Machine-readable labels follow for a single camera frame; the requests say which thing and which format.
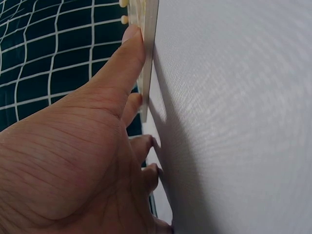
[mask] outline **finger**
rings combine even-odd
[[[166,223],[156,217],[154,217],[155,226],[156,226],[156,234],[173,234],[173,228]]]
[[[131,139],[130,144],[138,162],[142,164],[153,146],[153,137],[151,135],[138,136]]]
[[[137,112],[142,105],[142,95],[138,93],[130,94],[122,113],[122,121],[126,126],[129,126],[132,120],[137,115]]]
[[[121,118],[123,108],[143,64],[145,51],[141,30],[131,25],[125,32],[126,39],[109,61],[88,83],[87,90],[102,100],[103,109]]]
[[[144,187],[148,194],[158,185],[158,167],[155,163],[148,165],[143,171]]]

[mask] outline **small round knob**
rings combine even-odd
[[[119,5],[121,7],[126,7],[127,5],[129,5],[129,0],[119,0]]]
[[[127,24],[129,23],[129,18],[127,16],[122,16],[121,17],[121,23],[122,24]]]

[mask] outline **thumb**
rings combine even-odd
[[[145,62],[140,28],[131,25],[123,36],[123,44],[110,60],[85,85],[72,93],[75,103],[102,109],[121,118],[128,96]]]

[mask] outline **wall surface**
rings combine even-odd
[[[311,233],[312,1],[159,2],[147,125],[176,233]]]

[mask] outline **dark green fabric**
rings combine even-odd
[[[127,27],[119,21],[127,10],[120,8],[118,0],[94,2],[92,76],[121,45]],[[0,131],[15,123],[17,118],[21,120],[48,106],[52,60],[51,103],[89,80],[91,6],[92,0],[0,1]],[[56,39],[58,49],[54,54]],[[130,136],[142,134],[139,115],[127,132]]]

